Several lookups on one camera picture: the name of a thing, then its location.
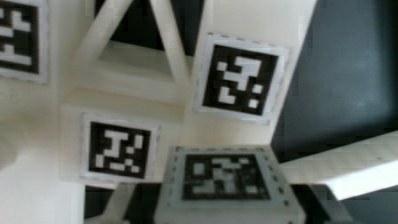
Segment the translucent gripper left finger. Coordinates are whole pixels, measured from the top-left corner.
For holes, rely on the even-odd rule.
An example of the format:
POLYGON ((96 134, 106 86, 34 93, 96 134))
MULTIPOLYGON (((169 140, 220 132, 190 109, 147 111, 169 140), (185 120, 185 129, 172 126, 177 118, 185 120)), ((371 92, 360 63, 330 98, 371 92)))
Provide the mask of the translucent gripper left finger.
POLYGON ((124 214, 135 188, 137 185, 133 183, 121 183, 117 185, 105 207, 105 212, 99 216, 85 220, 85 224, 129 224, 129 221, 124 219, 124 214))

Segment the translucent gripper right finger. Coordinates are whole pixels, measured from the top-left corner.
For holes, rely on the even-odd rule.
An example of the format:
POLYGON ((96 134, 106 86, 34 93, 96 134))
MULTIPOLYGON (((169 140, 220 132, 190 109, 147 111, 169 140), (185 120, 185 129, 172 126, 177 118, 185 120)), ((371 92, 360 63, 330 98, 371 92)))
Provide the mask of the translucent gripper right finger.
POLYGON ((353 224, 348 210, 325 185, 309 186, 309 224, 353 224))

